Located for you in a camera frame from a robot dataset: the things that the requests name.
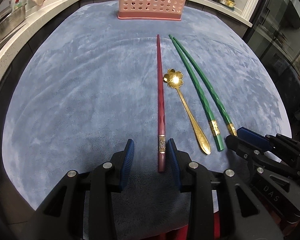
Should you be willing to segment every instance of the kitchen counter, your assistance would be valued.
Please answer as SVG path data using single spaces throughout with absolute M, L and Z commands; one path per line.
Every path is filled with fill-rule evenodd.
M 26 11 L 26 24 L 21 27 L 12 37 L 10 37 L 9 41 L 7 41 L 7 43 L 0 50 L 0 80 L 13 61 L 14 57 L 29 41 L 29 39 L 58 13 L 65 10 L 77 1 L 79 0 L 46 0 L 41 8 L 39 6 L 34 6 Z M 213 10 L 226 15 L 226 18 L 234 18 L 236 22 L 238 21 L 238 23 L 244 25 L 245 28 L 252 26 L 247 19 L 241 17 L 238 13 L 231 11 L 225 8 L 223 5 L 215 3 L 211 0 L 187 0 L 187 2 L 194 2 L 199 5 L 212 8 Z

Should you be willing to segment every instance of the blue fleece blanket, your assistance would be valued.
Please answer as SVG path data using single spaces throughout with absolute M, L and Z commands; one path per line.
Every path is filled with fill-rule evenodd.
M 69 170 L 86 172 L 135 142 L 128 186 L 113 194 L 119 239 L 140 239 L 187 224 L 190 195 L 178 192 L 170 167 L 157 173 L 156 35 L 162 67 L 181 70 L 181 91 L 211 144 L 202 154 L 177 91 L 164 85 L 167 139 L 213 171 L 231 167 L 248 178 L 246 162 L 218 152 L 207 118 L 172 34 L 202 68 L 236 128 L 290 136 L 279 94 L 250 48 L 214 15 L 184 8 L 182 21 L 118 20 L 118 2 L 86 5 L 40 46 L 13 94 L 2 157 L 16 189 L 36 209 Z M 219 124 L 226 125 L 197 75 Z

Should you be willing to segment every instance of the spoon handle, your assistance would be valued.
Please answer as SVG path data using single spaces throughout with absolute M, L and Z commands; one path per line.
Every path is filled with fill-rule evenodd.
M 194 133 L 195 133 L 195 136 L 197 137 L 197 140 L 198 140 L 198 143 L 201 147 L 201 149 L 206 153 L 206 154 L 210 154 L 211 153 L 211 149 L 210 149 L 210 144 L 206 138 L 206 136 L 204 135 L 204 133 L 202 132 L 200 126 L 198 125 L 198 123 L 196 122 L 196 120 L 194 119 L 192 113 L 190 112 L 190 109 L 185 101 L 185 99 L 183 98 L 183 95 L 180 91 L 179 88 L 176 88 L 180 98 L 181 98 L 181 101 L 186 109 L 186 112 L 190 118 L 190 121 L 191 121 L 191 124 L 192 124 L 192 127 L 193 127 L 193 130 L 194 130 Z

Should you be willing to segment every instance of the gold chopstick band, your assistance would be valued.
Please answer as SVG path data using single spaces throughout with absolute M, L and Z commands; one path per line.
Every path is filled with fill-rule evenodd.
M 232 134 L 232 135 L 234 135 L 234 136 L 238 136 L 238 135 L 237 135 L 237 131 L 236 131 L 236 129 L 234 128 L 233 123 L 229 123 L 229 124 L 227 125 L 227 128 L 228 128 L 228 131 L 229 131 L 230 134 Z
M 220 134 L 219 128 L 218 128 L 218 124 L 216 120 L 212 120 L 209 122 L 211 131 L 212 131 L 212 135 L 213 136 L 217 136 Z
M 166 152 L 166 137 L 165 135 L 159 135 L 159 152 Z

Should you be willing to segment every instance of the gold spoon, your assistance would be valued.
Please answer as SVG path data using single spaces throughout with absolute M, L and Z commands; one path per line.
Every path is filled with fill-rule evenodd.
M 173 68 L 172 69 L 168 69 L 168 73 L 164 75 L 163 80 L 165 82 L 167 82 L 168 87 L 171 88 L 175 88 L 181 98 L 181 101 L 188 113 L 188 116 L 190 118 L 195 136 L 197 137 L 198 143 L 201 147 L 201 149 L 206 153 L 206 154 L 210 154 L 211 153 L 211 149 L 210 149 L 210 144 L 206 138 L 206 136 L 204 135 L 204 133 L 202 132 L 200 126 L 197 124 L 196 120 L 194 119 L 192 113 L 190 112 L 190 109 L 185 101 L 185 99 L 183 98 L 183 95 L 179 89 L 179 87 L 182 86 L 183 84 L 183 80 L 182 80 L 183 74 L 180 71 L 175 71 Z

